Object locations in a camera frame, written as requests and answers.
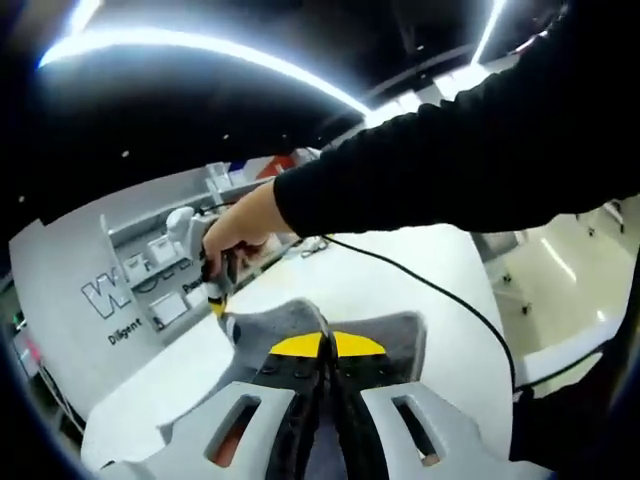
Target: white chair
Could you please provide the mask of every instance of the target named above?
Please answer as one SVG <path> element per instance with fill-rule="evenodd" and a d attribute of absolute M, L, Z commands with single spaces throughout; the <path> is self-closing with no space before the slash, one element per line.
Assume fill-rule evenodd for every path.
<path fill-rule="evenodd" d="M 493 294 L 521 304 L 523 315 L 527 315 L 532 308 L 529 302 L 520 292 L 510 288 L 511 274 L 507 269 L 504 256 L 527 242 L 526 232 L 501 232 L 501 233 L 472 233 L 476 248 L 480 253 L 482 263 L 485 265 L 487 276 L 491 281 Z"/>

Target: led light strip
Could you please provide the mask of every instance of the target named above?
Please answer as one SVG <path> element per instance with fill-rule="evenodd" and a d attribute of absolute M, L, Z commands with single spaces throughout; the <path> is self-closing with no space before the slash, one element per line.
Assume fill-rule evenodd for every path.
<path fill-rule="evenodd" d="M 121 45 L 186 47 L 229 55 L 304 82 L 357 110 L 364 116 L 372 113 L 369 108 L 342 90 L 312 73 L 277 57 L 228 40 L 161 28 L 141 27 L 87 31 L 69 36 L 60 40 L 45 53 L 42 60 L 40 60 L 38 68 L 65 58 Z"/>
<path fill-rule="evenodd" d="M 480 60 L 480 55 L 484 51 L 487 46 L 487 42 L 489 41 L 489 37 L 491 36 L 491 32 L 496 26 L 496 22 L 498 21 L 498 17 L 500 17 L 500 13 L 502 13 L 502 9 L 504 5 L 507 3 L 507 0 L 494 0 L 493 9 L 491 10 L 491 16 L 489 17 L 489 21 L 487 22 L 487 26 L 484 28 L 484 33 L 482 34 L 482 38 L 480 39 L 480 44 L 478 44 L 478 48 L 476 49 L 476 53 L 473 54 L 473 58 L 471 59 L 471 63 L 478 63 Z"/>

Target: red object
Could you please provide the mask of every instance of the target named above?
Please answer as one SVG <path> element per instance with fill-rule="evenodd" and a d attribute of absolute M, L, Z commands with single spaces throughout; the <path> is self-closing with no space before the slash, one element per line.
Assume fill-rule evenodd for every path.
<path fill-rule="evenodd" d="M 287 170 L 295 167 L 296 164 L 293 161 L 293 158 L 289 156 L 274 155 L 273 159 L 267 164 L 267 166 L 264 167 L 258 175 L 256 175 L 256 179 L 275 177 L 280 173 L 276 168 L 278 166 L 280 166 L 282 170 Z"/>
<path fill-rule="evenodd" d="M 33 343 L 30 338 L 27 338 L 27 348 L 36 363 L 40 363 L 42 355 L 40 355 L 40 350 L 38 350 L 38 347 L 36 347 L 35 343 Z"/>

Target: ceiling light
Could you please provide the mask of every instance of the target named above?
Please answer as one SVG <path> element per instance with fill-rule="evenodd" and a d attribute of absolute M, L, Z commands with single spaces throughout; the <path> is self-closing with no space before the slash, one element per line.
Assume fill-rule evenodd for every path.
<path fill-rule="evenodd" d="M 371 114 L 369 108 L 342 90 L 280 58 L 228 40 L 161 28 L 140 27 L 89 31 L 63 38 L 44 54 L 44 57 L 40 60 L 39 68 L 65 58 L 120 45 L 185 47 L 240 58 L 304 82 L 357 110 L 364 116 Z"/>
<path fill-rule="evenodd" d="M 487 22 L 487 26 L 484 27 L 484 32 L 482 34 L 482 38 L 480 39 L 480 44 L 478 44 L 478 48 L 476 53 L 473 54 L 473 58 L 471 59 L 471 63 L 478 63 L 480 60 L 480 55 L 484 51 L 487 46 L 487 42 L 489 41 L 489 37 L 491 36 L 491 32 L 496 26 L 496 22 L 498 21 L 498 17 L 500 13 L 502 13 L 502 9 L 504 5 L 507 3 L 507 0 L 494 0 L 493 1 L 493 9 L 491 10 L 491 16 L 489 17 L 489 21 Z"/>
<path fill-rule="evenodd" d="M 85 29 L 91 18 L 102 5 L 102 0 L 79 0 L 71 13 L 68 29 L 71 35 L 76 35 Z"/>
<path fill-rule="evenodd" d="M 514 52 L 516 53 L 521 53 L 524 49 L 526 49 L 529 45 L 531 45 L 534 41 L 535 41 L 536 37 L 531 37 L 529 40 L 527 40 L 526 42 L 524 42 L 522 45 L 520 45 L 519 47 L 517 47 Z"/>

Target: black jacket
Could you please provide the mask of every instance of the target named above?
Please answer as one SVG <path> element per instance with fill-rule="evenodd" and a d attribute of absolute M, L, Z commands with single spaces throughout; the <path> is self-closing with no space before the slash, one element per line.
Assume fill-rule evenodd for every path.
<path fill-rule="evenodd" d="M 619 170 L 633 153 L 621 144 L 631 113 L 615 100 L 618 80 L 607 86 L 594 68 L 611 32 L 594 2 L 576 3 L 513 68 L 278 177 L 285 221 L 301 236 L 434 223 L 507 231 L 637 193 L 640 177 Z"/>

